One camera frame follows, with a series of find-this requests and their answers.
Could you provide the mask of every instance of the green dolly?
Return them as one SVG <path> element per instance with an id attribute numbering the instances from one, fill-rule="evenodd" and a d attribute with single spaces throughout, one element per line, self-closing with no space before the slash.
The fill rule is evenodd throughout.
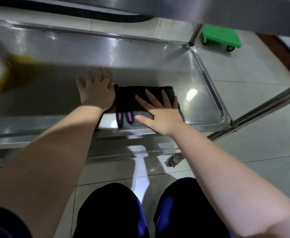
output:
<path id="1" fill-rule="evenodd" d="M 207 45 L 210 40 L 216 41 L 225 44 L 228 52 L 232 52 L 235 48 L 240 48 L 242 46 L 237 32 L 233 29 L 206 25 L 203 29 L 202 35 L 203 45 Z"/>

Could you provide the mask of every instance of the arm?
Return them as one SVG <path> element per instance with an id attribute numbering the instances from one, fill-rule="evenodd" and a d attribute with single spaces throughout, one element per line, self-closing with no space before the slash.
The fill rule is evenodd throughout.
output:
<path id="1" fill-rule="evenodd" d="M 111 74 L 99 70 L 86 87 L 77 79 L 82 106 L 45 131 L 0 169 L 0 207 L 19 216 L 32 236 L 53 237 L 85 164 L 92 134 L 113 104 Z"/>
<path id="2" fill-rule="evenodd" d="M 290 199 L 245 164 L 182 122 L 175 99 L 164 106 L 148 91 L 153 105 L 136 97 L 154 119 L 135 116 L 169 135 L 186 157 L 199 185 L 222 220 L 239 236 L 290 237 Z"/>

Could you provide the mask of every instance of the person's leg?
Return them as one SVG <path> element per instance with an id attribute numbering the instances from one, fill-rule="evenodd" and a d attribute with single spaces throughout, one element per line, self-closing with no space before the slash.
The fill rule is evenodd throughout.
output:
<path id="1" fill-rule="evenodd" d="M 78 212 L 73 235 L 85 237 L 148 238 L 142 206 L 135 194 L 118 183 L 93 191 Z"/>
<path id="2" fill-rule="evenodd" d="M 194 178 L 167 187 L 154 216 L 156 238 L 230 237 Z"/>

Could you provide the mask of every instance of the caster wheel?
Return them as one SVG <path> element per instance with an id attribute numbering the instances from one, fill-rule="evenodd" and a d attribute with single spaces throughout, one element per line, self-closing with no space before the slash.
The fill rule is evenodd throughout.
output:
<path id="1" fill-rule="evenodd" d="M 206 39 L 206 38 L 204 38 L 203 40 L 202 40 L 202 44 L 203 45 L 207 45 L 208 43 L 209 43 L 209 39 Z"/>
<path id="2" fill-rule="evenodd" d="M 235 49 L 235 47 L 232 47 L 232 46 L 229 46 L 229 45 L 226 47 L 226 50 L 228 52 L 232 52 L 234 49 Z"/>

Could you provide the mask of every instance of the black sleeve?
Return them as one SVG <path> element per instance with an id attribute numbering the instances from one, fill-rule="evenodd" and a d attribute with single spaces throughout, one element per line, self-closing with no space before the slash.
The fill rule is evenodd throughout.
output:
<path id="1" fill-rule="evenodd" d="M 0 207 L 0 238 L 32 238 L 24 222 L 14 213 Z"/>

